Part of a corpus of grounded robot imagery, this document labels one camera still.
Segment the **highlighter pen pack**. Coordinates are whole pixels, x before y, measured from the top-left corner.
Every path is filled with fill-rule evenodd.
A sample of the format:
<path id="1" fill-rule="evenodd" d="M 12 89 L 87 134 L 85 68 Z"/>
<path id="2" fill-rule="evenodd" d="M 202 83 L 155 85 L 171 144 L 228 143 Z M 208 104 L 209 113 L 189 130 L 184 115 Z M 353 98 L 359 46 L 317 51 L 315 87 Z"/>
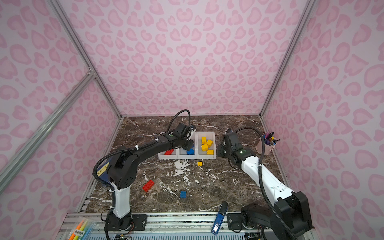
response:
<path id="1" fill-rule="evenodd" d="M 91 219 L 81 219 L 77 226 L 71 229 L 67 240 L 87 240 L 96 226 L 96 222 Z"/>

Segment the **red lego brick tall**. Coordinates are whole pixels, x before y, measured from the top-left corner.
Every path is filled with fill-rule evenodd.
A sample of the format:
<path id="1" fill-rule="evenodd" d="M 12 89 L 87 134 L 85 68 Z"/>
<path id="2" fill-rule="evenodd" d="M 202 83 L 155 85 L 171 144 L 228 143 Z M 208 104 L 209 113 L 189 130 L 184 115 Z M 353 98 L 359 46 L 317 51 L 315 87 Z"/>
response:
<path id="1" fill-rule="evenodd" d="M 166 151 L 165 153 L 164 153 L 164 155 L 172 155 L 173 154 L 173 152 L 174 152 L 174 149 L 171 149 L 171 150 L 168 150 L 168 151 Z"/>

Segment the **blue lego front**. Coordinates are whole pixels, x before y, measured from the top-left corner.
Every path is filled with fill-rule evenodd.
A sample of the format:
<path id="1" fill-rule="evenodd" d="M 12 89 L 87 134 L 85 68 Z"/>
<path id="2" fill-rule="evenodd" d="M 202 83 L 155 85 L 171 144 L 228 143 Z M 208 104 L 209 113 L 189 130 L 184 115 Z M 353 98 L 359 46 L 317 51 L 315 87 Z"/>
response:
<path id="1" fill-rule="evenodd" d="M 180 198 L 181 199 L 186 199 L 187 198 L 187 192 L 186 191 L 181 191 L 180 192 Z"/>

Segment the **white bin middle compartment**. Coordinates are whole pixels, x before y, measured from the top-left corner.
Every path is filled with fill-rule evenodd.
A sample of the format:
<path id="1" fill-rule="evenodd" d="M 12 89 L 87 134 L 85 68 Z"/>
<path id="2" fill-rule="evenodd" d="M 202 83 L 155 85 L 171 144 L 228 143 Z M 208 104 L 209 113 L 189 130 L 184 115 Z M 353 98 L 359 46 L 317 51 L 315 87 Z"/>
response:
<path id="1" fill-rule="evenodd" d="M 196 159 L 197 158 L 196 147 L 193 146 L 191 149 L 195 150 L 195 154 L 194 155 L 187 155 L 187 151 L 185 149 L 183 149 L 183 148 L 178 149 L 178 151 L 179 151 L 179 159 L 180 160 L 193 160 L 193 159 Z"/>

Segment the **white bin right compartment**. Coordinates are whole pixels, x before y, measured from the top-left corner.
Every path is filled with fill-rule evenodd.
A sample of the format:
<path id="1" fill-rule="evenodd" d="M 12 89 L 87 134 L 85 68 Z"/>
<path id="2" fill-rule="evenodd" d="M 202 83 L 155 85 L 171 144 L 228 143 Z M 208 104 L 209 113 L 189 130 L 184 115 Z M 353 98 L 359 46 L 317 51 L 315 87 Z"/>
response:
<path id="1" fill-rule="evenodd" d="M 208 140 L 212 140 L 213 141 L 213 144 L 212 146 L 209 148 L 209 150 L 214 150 L 214 154 L 213 155 L 207 155 L 207 151 L 206 152 L 203 152 L 202 149 L 201 149 L 201 146 L 203 145 L 202 144 L 202 141 L 201 141 L 201 137 L 206 137 L 207 138 L 207 141 Z M 215 133 L 214 132 L 196 132 L 196 136 L 195 136 L 195 147 L 196 147 L 196 154 L 197 154 L 197 159 L 215 159 L 216 158 L 216 141 L 215 141 Z"/>

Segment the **dark blue notebook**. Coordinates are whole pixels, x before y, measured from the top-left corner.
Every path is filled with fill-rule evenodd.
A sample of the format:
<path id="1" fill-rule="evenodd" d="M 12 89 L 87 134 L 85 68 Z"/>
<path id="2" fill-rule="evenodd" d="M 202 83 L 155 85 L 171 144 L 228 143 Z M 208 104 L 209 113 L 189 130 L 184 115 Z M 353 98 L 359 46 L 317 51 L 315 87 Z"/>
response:
<path id="1" fill-rule="evenodd" d="M 106 162 L 103 164 L 100 164 L 99 167 L 97 168 L 97 176 L 103 180 L 104 182 L 110 183 L 110 178 L 107 173 L 107 169 L 109 167 L 110 163 Z"/>

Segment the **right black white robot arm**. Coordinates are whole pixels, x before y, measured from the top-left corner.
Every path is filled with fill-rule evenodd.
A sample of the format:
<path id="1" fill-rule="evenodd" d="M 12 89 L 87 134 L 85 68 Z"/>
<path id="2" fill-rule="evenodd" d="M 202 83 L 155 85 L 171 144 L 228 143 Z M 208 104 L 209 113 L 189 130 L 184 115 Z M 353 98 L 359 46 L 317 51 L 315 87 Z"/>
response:
<path id="1" fill-rule="evenodd" d="M 245 130 L 227 130 L 218 148 L 218 156 L 227 159 L 246 173 L 260 187 L 266 207 L 249 204 L 242 207 L 239 214 L 228 215 L 229 229 L 240 233 L 246 229 L 266 228 L 273 231 L 279 240 L 297 240 L 313 229 L 309 200 L 303 192 L 294 192 L 276 178 L 263 164 L 266 153 L 265 138 L 253 128 L 260 137 L 259 156 L 243 146 L 238 133 Z"/>

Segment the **blue lego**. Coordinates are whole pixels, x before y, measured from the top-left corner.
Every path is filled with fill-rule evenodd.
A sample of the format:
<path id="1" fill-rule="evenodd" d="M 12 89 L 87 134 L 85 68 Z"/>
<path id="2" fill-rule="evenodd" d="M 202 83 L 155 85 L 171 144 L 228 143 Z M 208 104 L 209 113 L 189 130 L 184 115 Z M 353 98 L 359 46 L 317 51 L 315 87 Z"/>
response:
<path id="1" fill-rule="evenodd" d="M 180 192 L 180 198 L 181 199 L 186 199 L 187 198 L 187 192 L 186 191 L 181 191 Z"/>
<path id="2" fill-rule="evenodd" d="M 190 149 L 189 151 L 187 151 L 187 155 L 194 155 L 194 154 L 195 154 L 194 149 Z"/>

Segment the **long red lego brick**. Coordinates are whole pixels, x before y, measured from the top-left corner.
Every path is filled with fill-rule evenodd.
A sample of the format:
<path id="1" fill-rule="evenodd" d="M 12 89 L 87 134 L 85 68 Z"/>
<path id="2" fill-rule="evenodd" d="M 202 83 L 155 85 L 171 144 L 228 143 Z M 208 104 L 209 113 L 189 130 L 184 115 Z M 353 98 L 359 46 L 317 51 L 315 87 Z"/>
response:
<path id="1" fill-rule="evenodd" d="M 148 192 L 153 186 L 155 185 L 155 182 L 153 180 L 149 180 L 143 187 L 142 189 L 145 192 Z"/>

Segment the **blue stapler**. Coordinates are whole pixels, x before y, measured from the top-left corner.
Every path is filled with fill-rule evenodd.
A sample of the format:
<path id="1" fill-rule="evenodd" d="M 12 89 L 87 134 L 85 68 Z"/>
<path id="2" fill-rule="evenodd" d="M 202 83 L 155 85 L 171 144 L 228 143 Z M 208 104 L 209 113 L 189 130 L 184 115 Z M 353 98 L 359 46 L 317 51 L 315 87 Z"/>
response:
<path id="1" fill-rule="evenodd" d="M 220 208 L 219 208 L 219 211 L 216 215 L 216 218 L 215 218 L 215 221 L 214 221 L 214 224 L 211 228 L 211 233 L 215 236 L 218 235 L 220 229 L 221 229 L 221 225 L 224 221 L 224 218 L 225 218 L 225 215 L 227 213 L 227 210 L 228 210 L 228 203 L 226 201 L 222 201 L 221 202 L 221 205 L 220 205 Z"/>

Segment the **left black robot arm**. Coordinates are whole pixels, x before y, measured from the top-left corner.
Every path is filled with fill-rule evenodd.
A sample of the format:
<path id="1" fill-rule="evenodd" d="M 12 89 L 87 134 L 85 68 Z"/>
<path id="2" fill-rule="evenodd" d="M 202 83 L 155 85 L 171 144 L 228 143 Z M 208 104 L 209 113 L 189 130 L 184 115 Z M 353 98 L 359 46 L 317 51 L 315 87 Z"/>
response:
<path id="1" fill-rule="evenodd" d="M 191 113 L 184 109 L 170 121 L 167 130 L 154 140 L 132 148 L 122 147 L 101 158 L 94 166 L 92 175 L 99 183 L 110 188 L 112 207 L 109 209 L 104 231 L 109 240 L 110 231 L 131 231 L 134 229 L 130 192 L 137 177 L 139 165 L 147 159 L 169 150 L 185 149 L 189 151 L 194 141 L 192 132 L 196 128 L 191 124 Z"/>

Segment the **pink pen cup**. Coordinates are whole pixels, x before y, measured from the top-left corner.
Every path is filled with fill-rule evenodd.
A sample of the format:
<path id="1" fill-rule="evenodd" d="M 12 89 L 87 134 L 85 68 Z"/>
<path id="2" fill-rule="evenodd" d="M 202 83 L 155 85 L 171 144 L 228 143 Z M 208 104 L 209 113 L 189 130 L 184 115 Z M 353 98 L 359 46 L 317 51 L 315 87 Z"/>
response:
<path id="1" fill-rule="evenodd" d="M 265 133 L 258 142 L 256 150 L 259 154 L 264 153 L 267 156 L 276 148 L 281 140 L 283 139 L 275 138 L 275 132 Z"/>

